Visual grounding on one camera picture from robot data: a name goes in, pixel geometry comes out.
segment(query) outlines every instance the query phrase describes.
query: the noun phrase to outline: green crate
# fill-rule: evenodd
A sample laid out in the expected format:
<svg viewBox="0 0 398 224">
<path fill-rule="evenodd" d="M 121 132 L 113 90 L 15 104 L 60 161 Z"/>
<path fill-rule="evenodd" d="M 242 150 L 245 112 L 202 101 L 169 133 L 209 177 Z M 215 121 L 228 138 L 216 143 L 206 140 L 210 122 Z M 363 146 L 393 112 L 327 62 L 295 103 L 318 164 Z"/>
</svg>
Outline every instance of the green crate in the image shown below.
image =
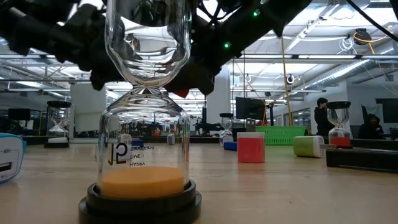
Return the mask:
<svg viewBox="0 0 398 224">
<path fill-rule="evenodd" d="M 293 146 L 293 138 L 304 136 L 305 126 L 256 126 L 256 132 L 266 134 L 268 146 Z"/>
</svg>

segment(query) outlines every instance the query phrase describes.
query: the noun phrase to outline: table surface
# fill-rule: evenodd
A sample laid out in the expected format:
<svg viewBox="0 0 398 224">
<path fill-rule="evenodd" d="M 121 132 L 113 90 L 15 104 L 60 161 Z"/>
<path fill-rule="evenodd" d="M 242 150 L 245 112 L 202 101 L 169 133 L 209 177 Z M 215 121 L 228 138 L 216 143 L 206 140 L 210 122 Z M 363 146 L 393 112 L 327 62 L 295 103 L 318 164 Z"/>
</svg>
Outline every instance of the table surface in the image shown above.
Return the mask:
<svg viewBox="0 0 398 224">
<path fill-rule="evenodd" d="M 265 164 L 238 164 L 236 152 L 191 144 L 190 177 L 203 196 L 196 223 L 397 223 L 398 175 L 327 168 L 267 146 Z M 96 180 L 95 146 L 28 147 L 20 174 L 0 185 L 0 223 L 78 223 L 78 202 Z"/>
</svg>

